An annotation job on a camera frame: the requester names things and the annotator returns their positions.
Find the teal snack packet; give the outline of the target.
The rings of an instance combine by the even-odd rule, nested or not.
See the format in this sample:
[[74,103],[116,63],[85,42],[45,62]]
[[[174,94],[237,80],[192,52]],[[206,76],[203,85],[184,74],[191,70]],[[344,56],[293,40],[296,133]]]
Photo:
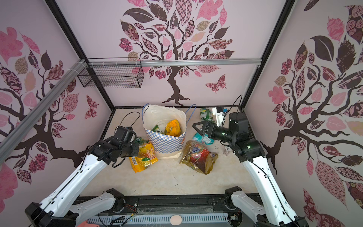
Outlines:
[[214,143],[213,139],[209,138],[207,135],[201,136],[198,132],[193,136],[192,139],[205,145],[212,145]]

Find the green striped snack packet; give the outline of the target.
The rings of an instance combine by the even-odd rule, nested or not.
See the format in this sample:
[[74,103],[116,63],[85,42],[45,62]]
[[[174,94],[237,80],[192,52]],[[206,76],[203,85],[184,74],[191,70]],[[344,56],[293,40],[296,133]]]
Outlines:
[[142,137],[137,137],[136,138],[136,142],[139,144],[139,145],[143,145],[143,144],[148,144],[149,143],[149,140],[146,140]]

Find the orange yellow candy bag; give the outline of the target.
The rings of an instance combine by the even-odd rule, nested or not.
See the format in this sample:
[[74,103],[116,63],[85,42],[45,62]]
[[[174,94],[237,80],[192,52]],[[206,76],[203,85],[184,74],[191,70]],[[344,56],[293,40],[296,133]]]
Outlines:
[[131,168],[135,173],[140,173],[158,162],[152,143],[145,143],[139,146],[139,154],[136,157],[129,157]]

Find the gold candy bag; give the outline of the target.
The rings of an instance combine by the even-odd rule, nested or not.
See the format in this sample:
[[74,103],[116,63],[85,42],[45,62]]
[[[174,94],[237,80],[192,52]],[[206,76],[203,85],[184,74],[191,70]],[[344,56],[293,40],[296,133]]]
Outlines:
[[186,142],[180,158],[180,164],[185,164],[196,172],[208,175],[213,170],[218,154],[210,152],[202,143],[189,140]]

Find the yellow snack packet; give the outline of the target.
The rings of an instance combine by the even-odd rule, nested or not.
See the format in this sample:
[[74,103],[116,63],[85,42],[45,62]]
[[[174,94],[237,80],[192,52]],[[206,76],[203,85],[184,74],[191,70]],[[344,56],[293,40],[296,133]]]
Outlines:
[[179,137],[181,135],[181,127],[178,120],[174,119],[167,123],[164,134],[173,137]]

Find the blue checkered paper bag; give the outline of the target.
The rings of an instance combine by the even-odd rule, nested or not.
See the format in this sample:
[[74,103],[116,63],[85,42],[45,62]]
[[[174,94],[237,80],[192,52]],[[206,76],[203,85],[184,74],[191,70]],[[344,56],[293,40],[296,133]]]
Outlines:
[[185,112],[175,107],[146,104],[141,112],[143,128],[158,159],[176,159],[186,140],[187,125],[196,105]]

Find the green Fox's candy bag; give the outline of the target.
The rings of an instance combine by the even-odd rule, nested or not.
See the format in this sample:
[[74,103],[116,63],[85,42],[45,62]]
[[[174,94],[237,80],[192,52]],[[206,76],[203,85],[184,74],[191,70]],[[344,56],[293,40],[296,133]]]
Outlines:
[[156,133],[163,133],[162,130],[159,128],[158,125],[155,125],[152,129],[152,132],[156,132]]

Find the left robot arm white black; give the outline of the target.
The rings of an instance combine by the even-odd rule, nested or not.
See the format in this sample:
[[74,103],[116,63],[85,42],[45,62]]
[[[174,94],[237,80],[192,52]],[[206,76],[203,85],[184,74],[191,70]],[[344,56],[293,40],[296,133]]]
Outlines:
[[125,205],[124,195],[113,188],[85,202],[74,202],[106,166],[111,164],[116,168],[118,158],[139,154],[136,138],[132,127],[119,126],[114,136],[91,146],[83,162],[53,193],[40,203],[32,202],[27,206],[25,213],[30,226],[77,227],[103,211],[121,212]]

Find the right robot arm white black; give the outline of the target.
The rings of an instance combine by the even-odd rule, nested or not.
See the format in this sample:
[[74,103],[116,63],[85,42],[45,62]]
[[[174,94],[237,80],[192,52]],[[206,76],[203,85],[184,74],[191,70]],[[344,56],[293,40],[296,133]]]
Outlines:
[[229,115],[228,127],[210,121],[194,123],[193,128],[202,136],[227,143],[247,169],[258,190],[262,205],[242,190],[232,188],[233,206],[240,209],[256,227],[307,227],[305,218],[296,214],[280,190],[271,173],[268,160],[260,143],[253,138],[246,114]]

